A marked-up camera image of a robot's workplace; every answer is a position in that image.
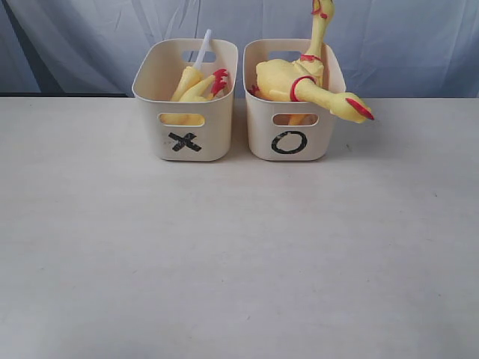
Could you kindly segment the rubber chicken head with tube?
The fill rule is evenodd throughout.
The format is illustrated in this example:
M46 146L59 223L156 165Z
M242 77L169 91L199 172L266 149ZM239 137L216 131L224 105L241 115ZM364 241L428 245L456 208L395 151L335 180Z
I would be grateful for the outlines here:
M179 80L179 83L171 97L173 102L195 102L199 100L203 92L213 83L213 75L204 78L201 65L207 50L210 49L212 30L207 29L198 56L192 66L187 66Z

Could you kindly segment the cream bin marked O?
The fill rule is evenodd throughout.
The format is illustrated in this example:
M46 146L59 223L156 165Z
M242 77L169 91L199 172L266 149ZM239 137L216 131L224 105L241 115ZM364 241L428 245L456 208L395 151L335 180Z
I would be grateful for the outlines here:
M256 65L273 52L305 53L307 39L264 39L248 44L243 54L243 84L249 148L267 161L313 161L326 154L336 116L311 102L276 102L263 99Z

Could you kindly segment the whole rubber chicken front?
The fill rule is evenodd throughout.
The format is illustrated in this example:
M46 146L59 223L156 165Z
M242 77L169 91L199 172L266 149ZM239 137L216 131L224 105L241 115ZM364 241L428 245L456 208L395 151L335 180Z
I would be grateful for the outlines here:
M299 97L296 92L298 84L302 84L304 80L314 82L319 90L314 93L319 97L319 101L314 103L330 111L333 111L333 98L335 97L328 90L323 88L324 80L324 61L321 59L323 41L326 28L332 20L335 13L335 5L333 1L312 1L313 25L311 32L311 42L308 50L301 54L300 58L292 61L291 68L287 71L287 89L289 90L288 99L293 102L304 101L308 98Z

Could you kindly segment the whole rubber chicken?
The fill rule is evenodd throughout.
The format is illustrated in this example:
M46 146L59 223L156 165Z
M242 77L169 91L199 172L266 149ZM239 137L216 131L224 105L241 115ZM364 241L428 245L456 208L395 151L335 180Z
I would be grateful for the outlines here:
M302 84L304 80L314 82L319 90L314 93L319 97L319 101L314 103L330 111L333 111L333 98L335 97L328 90L323 88L324 80L324 61L321 59L323 41L326 28L332 20L335 13L335 5L333 1L312 1L313 25L311 32L311 42L308 50L301 54L300 58L292 61L291 68L287 71L287 89L289 90L288 99L293 102L304 101L308 98L299 97L296 92L298 84Z
M336 117L354 123L373 120L370 107L351 92L332 93L299 61L273 59L256 65L256 79L263 99L276 102L311 102Z

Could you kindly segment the cream bin marked X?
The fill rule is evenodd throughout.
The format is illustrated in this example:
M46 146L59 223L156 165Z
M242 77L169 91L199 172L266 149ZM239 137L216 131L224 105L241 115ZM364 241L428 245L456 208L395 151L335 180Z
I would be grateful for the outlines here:
M198 83L178 101L172 99L184 70L185 52L201 48L200 39L165 40L150 48L132 84L154 153L171 161L210 162L230 149L238 49L211 40L216 59L202 63Z

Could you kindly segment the headless rubber chicken body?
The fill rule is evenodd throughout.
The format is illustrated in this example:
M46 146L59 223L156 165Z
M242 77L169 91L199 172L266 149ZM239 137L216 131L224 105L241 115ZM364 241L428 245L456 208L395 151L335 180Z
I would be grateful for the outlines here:
M225 89L228 71L221 68L206 78L194 67L187 66L177 88L171 97L172 102L208 102L216 98ZM162 123L174 126L200 126L204 117L200 114L161 114Z

